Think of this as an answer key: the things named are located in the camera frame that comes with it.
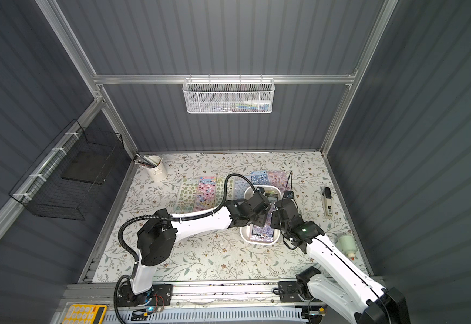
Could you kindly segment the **white plastic storage tray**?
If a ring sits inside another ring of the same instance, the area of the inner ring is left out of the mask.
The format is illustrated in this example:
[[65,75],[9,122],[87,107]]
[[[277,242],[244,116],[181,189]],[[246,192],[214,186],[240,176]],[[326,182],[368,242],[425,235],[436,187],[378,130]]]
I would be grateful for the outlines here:
[[273,229],[271,226],[271,219],[275,211],[275,203],[282,198],[280,190],[275,186],[260,185],[265,190],[265,197],[269,199],[271,208],[267,214],[265,225],[259,227],[258,225],[248,225],[240,228],[240,235],[242,240],[249,244],[257,244],[263,246],[270,246],[278,242],[281,232],[279,229]]

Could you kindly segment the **purple sticker sheet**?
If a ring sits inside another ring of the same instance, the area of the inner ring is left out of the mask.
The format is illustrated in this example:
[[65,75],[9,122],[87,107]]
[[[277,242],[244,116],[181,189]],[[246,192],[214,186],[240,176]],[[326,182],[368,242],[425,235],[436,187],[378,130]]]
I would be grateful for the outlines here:
[[265,225],[252,225],[252,229],[250,231],[250,240],[253,242],[268,244],[274,241],[275,230],[271,226],[271,219],[275,210],[275,203],[278,201],[279,196],[277,194],[272,193],[265,193],[265,196],[267,197],[271,205],[267,217],[265,219]]

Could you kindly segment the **light blue sticker sheet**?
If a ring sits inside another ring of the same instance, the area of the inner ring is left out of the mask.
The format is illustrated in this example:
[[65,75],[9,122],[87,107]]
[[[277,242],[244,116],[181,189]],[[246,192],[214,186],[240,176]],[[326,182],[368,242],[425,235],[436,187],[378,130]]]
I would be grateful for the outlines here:
[[233,198],[241,199],[245,197],[245,192],[251,188],[249,183],[241,177],[234,177]]

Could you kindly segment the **pink 3D sticker sheet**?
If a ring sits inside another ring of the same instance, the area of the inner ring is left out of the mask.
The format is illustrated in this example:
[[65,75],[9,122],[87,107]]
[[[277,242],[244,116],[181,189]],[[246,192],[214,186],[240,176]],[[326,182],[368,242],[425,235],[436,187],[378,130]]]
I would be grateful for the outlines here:
[[269,184],[278,188],[281,194],[286,190],[292,190],[292,180],[290,173],[281,170],[271,170],[267,172]]

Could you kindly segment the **white green owl sticker sheet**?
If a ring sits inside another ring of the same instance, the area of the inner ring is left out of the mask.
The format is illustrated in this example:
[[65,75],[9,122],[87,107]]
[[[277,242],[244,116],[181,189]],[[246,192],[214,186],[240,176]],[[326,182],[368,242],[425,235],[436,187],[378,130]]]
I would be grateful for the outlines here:
[[184,178],[177,194],[175,212],[190,213],[194,210],[196,193],[199,185],[198,178]]

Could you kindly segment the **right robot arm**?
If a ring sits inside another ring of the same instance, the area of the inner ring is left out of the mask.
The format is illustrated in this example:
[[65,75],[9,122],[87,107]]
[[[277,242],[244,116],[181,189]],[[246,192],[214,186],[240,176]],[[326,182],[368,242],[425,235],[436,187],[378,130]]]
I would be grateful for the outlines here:
[[297,294],[303,301],[322,301],[349,323],[411,322],[404,295],[396,288],[386,289],[355,266],[315,222],[303,220],[294,199],[283,198],[274,207],[271,226],[281,231],[286,247],[301,250],[332,277],[309,267],[285,293]]

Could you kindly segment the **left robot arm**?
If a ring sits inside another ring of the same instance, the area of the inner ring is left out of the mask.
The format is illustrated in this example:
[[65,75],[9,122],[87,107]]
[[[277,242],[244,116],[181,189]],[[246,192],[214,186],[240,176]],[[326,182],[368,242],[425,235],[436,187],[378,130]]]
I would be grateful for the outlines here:
[[214,209],[188,214],[170,214],[161,209],[146,217],[137,233],[136,249],[127,249],[135,259],[130,276],[132,292],[138,295],[151,291],[157,266],[169,259],[179,242],[212,231],[263,226],[270,208],[265,189],[258,187],[249,199],[224,201]]

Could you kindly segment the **black white handheld device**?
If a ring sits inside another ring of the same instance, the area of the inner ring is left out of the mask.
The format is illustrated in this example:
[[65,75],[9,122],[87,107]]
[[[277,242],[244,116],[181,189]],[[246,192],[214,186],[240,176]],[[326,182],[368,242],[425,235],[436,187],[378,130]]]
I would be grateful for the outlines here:
[[327,187],[327,186],[324,187],[322,196],[323,196],[323,205],[325,209],[325,217],[332,218],[334,215],[334,212],[333,212],[332,194],[331,194],[330,187]]

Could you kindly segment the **cream metal pen bucket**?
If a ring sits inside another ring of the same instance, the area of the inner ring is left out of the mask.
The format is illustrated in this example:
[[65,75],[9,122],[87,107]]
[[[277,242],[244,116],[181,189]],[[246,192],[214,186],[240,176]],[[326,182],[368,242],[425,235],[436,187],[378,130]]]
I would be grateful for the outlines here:
[[147,173],[153,182],[163,182],[167,177],[167,170],[163,163],[163,158],[157,155],[145,155],[149,161]]

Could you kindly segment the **items in white basket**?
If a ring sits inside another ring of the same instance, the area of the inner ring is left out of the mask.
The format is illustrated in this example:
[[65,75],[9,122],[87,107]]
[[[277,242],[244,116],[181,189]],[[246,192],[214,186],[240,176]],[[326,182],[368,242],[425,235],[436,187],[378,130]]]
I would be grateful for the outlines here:
[[215,104],[214,112],[268,112],[271,110],[272,101],[253,99],[240,102],[223,102]]

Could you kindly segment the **yellow calculator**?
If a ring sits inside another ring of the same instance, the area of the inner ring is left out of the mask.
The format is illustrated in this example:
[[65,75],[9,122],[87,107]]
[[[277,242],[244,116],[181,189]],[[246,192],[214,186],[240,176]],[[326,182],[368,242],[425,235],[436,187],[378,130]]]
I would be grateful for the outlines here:
[[62,324],[101,324],[107,305],[73,304],[64,313]]

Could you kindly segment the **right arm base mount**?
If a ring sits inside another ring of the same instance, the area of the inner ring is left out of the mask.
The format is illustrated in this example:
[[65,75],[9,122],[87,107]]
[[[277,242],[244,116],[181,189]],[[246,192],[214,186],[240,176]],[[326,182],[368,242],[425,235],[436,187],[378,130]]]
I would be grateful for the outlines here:
[[315,298],[308,289],[309,282],[305,281],[280,281],[273,289],[273,294],[280,298],[282,303],[292,302],[321,302]]

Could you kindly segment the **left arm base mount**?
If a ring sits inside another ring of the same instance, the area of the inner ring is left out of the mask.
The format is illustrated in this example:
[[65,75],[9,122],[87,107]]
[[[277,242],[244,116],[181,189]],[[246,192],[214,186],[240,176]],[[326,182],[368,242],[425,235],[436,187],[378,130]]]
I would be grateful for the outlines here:
[[169,306],[174,286],[157,284],[149,291],[134,294],[130,284],[123,283],[117,292],[117,305],[120,307]]

